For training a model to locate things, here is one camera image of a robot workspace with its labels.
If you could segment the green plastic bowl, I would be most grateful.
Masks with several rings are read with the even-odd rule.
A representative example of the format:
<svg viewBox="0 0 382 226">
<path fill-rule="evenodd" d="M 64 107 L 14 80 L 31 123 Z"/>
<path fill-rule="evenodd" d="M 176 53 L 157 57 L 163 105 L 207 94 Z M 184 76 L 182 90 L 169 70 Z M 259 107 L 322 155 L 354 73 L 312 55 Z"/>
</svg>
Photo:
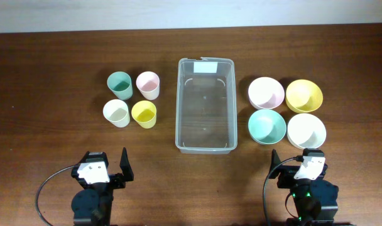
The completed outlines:
<svg viewBox="0 0 382 226">
<path fill-rule="evenodd" d="M 276 111 L 262 109 L 250 116 L 248 131 L 257 143 L 270 145 L 280 142 L 285 137 L 287 125 L 284 118 Z"/>
</svg>

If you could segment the white plastic bowl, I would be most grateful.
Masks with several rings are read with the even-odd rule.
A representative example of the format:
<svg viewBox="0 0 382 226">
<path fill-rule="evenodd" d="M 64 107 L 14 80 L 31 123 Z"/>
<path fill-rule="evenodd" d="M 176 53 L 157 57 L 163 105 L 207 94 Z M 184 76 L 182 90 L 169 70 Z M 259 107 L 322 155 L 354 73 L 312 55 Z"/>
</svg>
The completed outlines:
<svg viewBox="0 0 382 226">
<path fill-rule="evenodd" d="M 299 149 L 319 148 L 326 140 L 324 123 L 312 114 L 297 114 L 287 124 L 287 138 Z"/>
</svg>

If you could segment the white plastic cup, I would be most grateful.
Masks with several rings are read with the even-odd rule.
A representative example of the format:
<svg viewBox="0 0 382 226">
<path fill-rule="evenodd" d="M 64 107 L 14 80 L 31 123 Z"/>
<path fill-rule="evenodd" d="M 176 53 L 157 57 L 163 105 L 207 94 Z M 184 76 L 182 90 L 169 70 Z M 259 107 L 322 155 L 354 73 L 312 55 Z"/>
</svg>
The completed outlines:
<svg viewBox="0 0 382 226">
<path fill-rule="evenodd" d="M 130 122 L 127 104 L 120 99 L 107 102 L 102 110 L 103 116 L 116 127 L 126 127 Z"/>
</svg>

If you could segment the yellow plastic cup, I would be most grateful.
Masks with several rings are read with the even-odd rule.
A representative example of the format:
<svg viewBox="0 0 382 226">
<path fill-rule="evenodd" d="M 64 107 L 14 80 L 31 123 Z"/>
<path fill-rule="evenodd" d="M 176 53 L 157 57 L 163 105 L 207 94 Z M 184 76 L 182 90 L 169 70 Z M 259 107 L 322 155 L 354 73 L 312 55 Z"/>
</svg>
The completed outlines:
<svg viewBox="0 0 382 226">
<path fill-rule="evenodd" d="M 134 104 L 132 118 L 144 129 L 151 129 L 156 124 L 157 109 L 154 103 L 142 100 Z"/>
</svg>

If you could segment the pink plastic bowl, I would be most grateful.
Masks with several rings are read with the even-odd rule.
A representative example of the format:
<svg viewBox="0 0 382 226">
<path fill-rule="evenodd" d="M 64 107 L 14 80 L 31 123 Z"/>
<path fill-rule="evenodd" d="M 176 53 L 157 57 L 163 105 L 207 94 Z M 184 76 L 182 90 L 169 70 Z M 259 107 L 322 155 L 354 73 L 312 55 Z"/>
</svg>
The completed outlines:
<svg viewBox="0 0 382 226">
<path fill-rule="evenodd" d="M 282 104 L 285 91 L 281 83 L 270 77 L 260 77 L 248 87 L 248 98 L 251 105 L 260 109 L 274 109 Z"/>
</svg>

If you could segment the yellow plastic bowl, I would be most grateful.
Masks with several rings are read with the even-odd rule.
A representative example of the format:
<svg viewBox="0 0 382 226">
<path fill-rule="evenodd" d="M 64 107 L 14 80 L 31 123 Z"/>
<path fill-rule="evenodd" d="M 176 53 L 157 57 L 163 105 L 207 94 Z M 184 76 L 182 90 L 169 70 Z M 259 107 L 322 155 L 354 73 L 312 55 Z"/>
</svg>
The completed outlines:
<svg viewBox="0 0 382 226">
<path fill-rule="evenodd" d="M 324 100 L 320 87 L 304 79 L 290 83 L 285 95 L 287 106 L 296 113 L 313 112 L 322 105 Z"/>
</svg>

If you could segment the green plastic cup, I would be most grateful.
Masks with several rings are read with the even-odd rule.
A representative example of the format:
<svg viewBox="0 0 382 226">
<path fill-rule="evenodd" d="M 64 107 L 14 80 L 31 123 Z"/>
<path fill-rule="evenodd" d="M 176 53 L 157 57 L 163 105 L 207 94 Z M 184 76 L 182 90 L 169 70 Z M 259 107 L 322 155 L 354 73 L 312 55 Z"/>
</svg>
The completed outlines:
<svg viewBox="0 0 382 226">
<path fill-rule="evenodd" d="M 132 80 L 126 72 L 110 74 L 107 79 L 107 86 L 121 100 L 128 100 L 133 96 Z"/>
</svg>

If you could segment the pink plastic cup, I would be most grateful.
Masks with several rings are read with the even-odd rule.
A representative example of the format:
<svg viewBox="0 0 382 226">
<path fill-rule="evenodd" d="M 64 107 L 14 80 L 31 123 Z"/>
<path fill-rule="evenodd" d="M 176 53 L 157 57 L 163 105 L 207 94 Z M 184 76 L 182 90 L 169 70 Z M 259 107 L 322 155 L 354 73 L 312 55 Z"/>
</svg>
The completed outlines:
<svg viewBox="0 0 382 226">
<path fill-rule="evenodd" d="M 155 100 L 160 94 L 160 78 L 155 72 L 143 72 L 136 79 L 136 86 L 144 98 Z"/>
</svg>

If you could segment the clear plastic storage container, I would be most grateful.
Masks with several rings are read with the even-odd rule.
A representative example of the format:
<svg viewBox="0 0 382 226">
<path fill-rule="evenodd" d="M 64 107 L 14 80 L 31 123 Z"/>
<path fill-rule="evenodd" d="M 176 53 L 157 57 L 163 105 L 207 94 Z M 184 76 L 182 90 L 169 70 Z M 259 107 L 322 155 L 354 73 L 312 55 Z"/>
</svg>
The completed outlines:
<svg viewBox="0 0 382 226">
<path fill-rule="evenodd" d="M 228 154 L 237 147 L 232 60 L 202 57 L 179 61 L 175 145 L 187 154 Z"/>
</svg>

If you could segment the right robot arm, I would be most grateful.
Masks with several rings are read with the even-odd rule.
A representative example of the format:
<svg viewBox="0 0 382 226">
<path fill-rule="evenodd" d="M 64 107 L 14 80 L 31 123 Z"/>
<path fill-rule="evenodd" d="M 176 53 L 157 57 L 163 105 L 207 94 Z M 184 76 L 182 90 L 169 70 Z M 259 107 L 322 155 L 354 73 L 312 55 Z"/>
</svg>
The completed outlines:
<svg viewBox="0 0 382 226">
<path fill-rule="evenodd" d="M 277 187 L 289 190 L 297 211 L 285 222 L 286 225 L 334 225 L 338 211 L 339 187 L 324 180 L 327 165 L 325 154 L 319 149 L 305 148 L 301 155 L 279 159 L 275 150 L 271 153 L 269 173 L 263 185 L 263 209 L 270 225 L 266 207 L 268 180 L 277 179 Z"/>
</svg>

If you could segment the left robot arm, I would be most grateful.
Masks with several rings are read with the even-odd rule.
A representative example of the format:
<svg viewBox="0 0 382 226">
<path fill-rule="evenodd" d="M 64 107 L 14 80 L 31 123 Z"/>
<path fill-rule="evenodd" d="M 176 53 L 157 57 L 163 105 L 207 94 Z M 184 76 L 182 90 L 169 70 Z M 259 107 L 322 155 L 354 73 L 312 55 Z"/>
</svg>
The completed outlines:
<svg viewBox="0 0 382 226">
<path fill-rule="evenodd" d="M 127 150 L 121 154 L 119 167 L 122 172 L 109 174 L 109 162 L 105 152 L 86 152 L 71 172 L 83 188 L 72 199 L 74 225 L 107 226 L 111 224 L 114 190 L 123 189 L 134 180 Z"/>
</svg>

